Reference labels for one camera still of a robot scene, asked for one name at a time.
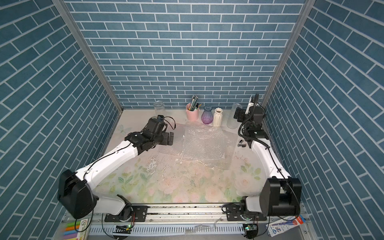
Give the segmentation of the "cream ribbed cylinder vase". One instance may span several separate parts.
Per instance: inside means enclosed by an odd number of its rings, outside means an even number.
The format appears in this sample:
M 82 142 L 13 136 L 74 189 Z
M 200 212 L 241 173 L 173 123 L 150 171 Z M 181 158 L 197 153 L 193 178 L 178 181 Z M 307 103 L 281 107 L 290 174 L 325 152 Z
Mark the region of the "cream ribbed cylinder vase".
M 216 108 L 214 112 L 212 127 L 215 127 L 215 128 L 221 127 L 222 120 L 223 120 L 223 109 Z

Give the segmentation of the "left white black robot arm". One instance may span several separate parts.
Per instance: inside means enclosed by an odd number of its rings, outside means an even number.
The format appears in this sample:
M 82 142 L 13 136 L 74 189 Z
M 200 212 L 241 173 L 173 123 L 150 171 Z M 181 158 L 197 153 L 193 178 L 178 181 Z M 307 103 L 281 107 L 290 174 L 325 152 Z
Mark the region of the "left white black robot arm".
M 167 128 L 176 128 L 163 115 L 151 117 L 139 132 L 129 133 L 124 140 L 109 153 L 89 165 L 76 171 L 66 170 L 61 173 L 58 185 L 58 201 L 76 220 L 88 214 L 109 214 L 120 222 L 133 218 L 132 203 L 122 195 L 107 197 L 97 195 L 94 189 L 118 167 L 141 153 L 157 145 L 171 146 L 174 133 Z

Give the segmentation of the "purple vase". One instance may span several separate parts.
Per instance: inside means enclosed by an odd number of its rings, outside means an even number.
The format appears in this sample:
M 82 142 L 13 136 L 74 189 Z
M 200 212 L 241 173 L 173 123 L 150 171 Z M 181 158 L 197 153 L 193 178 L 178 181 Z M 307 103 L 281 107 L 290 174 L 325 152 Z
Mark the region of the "purple vase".
M 204 124 L 209 125 L 213 122 L 214 115 L 212 113 L 212 106 L 204 106 L 204 112 L 202 114 L 201 120 Z

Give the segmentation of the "clear wide glass vase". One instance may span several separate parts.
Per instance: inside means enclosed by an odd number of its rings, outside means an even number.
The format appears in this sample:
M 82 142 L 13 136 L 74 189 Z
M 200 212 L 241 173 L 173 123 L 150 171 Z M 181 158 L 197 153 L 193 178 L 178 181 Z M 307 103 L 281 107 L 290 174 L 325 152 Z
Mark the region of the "clear wide glass vase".
M 237 108 L 241 109 L 242 105 L 240 105 L 238 103 L 234 103 L 232 105 L 232 108 L 231 108 L 231 111 L 230 111 L 230 114 L 229 114 L 229 117 L 227 120 L 227 127 L 231 130 L 234 130 L 238 127 L 238 122 L 237 122 L 237 119 L 235 118 L 235 113 L 236 113 Z

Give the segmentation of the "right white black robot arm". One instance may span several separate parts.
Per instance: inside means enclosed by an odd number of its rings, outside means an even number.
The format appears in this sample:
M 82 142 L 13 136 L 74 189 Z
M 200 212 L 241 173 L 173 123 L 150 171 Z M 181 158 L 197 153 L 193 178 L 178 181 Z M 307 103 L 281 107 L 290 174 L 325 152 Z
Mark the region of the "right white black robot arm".
M 266 110 L 259 104 L 259 94 L 250 97 L 246 109 L 236 108 L 233 114 L 233 118 L 241 124 L 239 137 L 261 160 L 267 179 L 261 193 L 243 196 L 238 204 L 222 206 L 228 221 L 264 221 L 267 217 L 292 221 L 300 216 L 302 184 L 298 178 L 291 177 L 273 152 L 269 136 L 263 128 L 265 116 Z

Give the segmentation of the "clear ribbed glass vase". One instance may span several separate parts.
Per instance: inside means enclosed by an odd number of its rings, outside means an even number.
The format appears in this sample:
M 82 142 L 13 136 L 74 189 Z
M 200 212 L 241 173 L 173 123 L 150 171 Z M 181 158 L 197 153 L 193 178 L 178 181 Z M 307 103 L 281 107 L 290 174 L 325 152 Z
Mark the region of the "clear ribbed glass vase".
M 163 101 L 154 102 L 155 116 L 166 116 L 166 108 Z

